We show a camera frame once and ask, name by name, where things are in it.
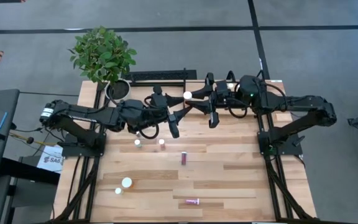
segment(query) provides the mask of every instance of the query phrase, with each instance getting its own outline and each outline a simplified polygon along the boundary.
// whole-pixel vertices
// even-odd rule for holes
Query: white cap
[[[122,189],[121,188],[116,188],[116,194],[122,194]]]
[[[132,180],[131,180],[131,178],[129,178],[129,177],[125,177],[123,180],[122,180],[122,186],[124,187],[124,188],[128,188],[128,187],[130,187],[131,185],[132,185]]]
[[[183,97],[185,100],[191,100],[191,97],[193,97],[193,95],[191,94],[191,92],[186,91],[183,93]]]

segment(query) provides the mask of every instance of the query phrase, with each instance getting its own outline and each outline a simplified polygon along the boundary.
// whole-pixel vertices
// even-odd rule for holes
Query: gray floor
[[[358,0],[255,0],[260,26],[358,25]],[[0,29],[65,29],[162,26],[249,26],[241,0],[28,0],[0,4]],[[138,51],[133,71],[197,69],[218,78],[233,70],[256,74],[259,56],[252,31],[121,33]],[[74,34],[0,34],[0,89],[78,94],[82,79],[68,61]],[[358,30],[262,31],[272,79],[288,95],[321,95],[335,106],[338,122],[305,131],[306,171],[317,214],[324,220],[358,223],[358,130],[346,119],[358,116]],[[56,98],[21,95],[14,121],[39,126],[43,105]],[[35,134],[43,139],[45,135]],[[10,140],[6,156],[34,149]],[[31,221],[48,218],[50,207],[28,208]],[[29,223],[19,212],[16,223]]]

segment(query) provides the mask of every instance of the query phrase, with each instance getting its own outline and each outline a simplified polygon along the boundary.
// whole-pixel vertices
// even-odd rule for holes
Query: wooden table
[[[283,90],[281,81],[267,81]],[[203,87],[203,80],[186,83],[186,90]],[[162,87],[171,96],[182,96],[182,87]],[[134,87],[131,98],[143,100],[151,87]],[[92,107],[96,84],[82,84],[78,104]],[[183,105],[171,108],[180,110]],[[160,125],[157,139],[141,138],[142,148],[134,146],[135,135],[123,130],[107,131],[108,143],[101,158],[94,196],[92,222],[247,222],[274,221],[272,199],[265,170],[259,154],[257,120],[249,111],[244,119],[236,119],[228,111],[218,110],[220,124],[209,129],[209,116],[196,109],[180,121],[180,137],[173,139],[168,124]],[[276,126],[291,121],[289,113],[274,113]],[[89,123],[79,121],[84,128]],[[153,135],[148,129],[146,134]],[[164,139],[161,149],[158,139]],[[186,151],[187,165],[181,165],[181,152]],[[282,156],[289,191],[310,215],[315,216],[305,169],[294,156]],[[66,159],[55,197],[55,212],[60,214],[67,204],[68,191],[76,158]],[[80,179],[82,161],[78,166],[72,196]],[[116,195],[123,177],[134,180],[134,187]],[[282,216],[283,197],[277,189]],[[84,217],[86,198],[81,204]],[[200,205],[187,205],[185,199],[199,198]]]

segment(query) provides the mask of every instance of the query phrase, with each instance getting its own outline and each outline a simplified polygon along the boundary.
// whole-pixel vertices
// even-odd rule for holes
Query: potted plant
[[[128,47],[128,42],[104,27],[95,28],[84,36],[76,36],[77,43],[68,49],[73,55],[70,61],[73,68],[82,70],[81,76],[92,82],[106,84],[106,96],[112,100],[125,99],[131,90],[126,80],[120,79],[121,73],[128,73],[129,66],[135,65],[132,55],[137,52]]]

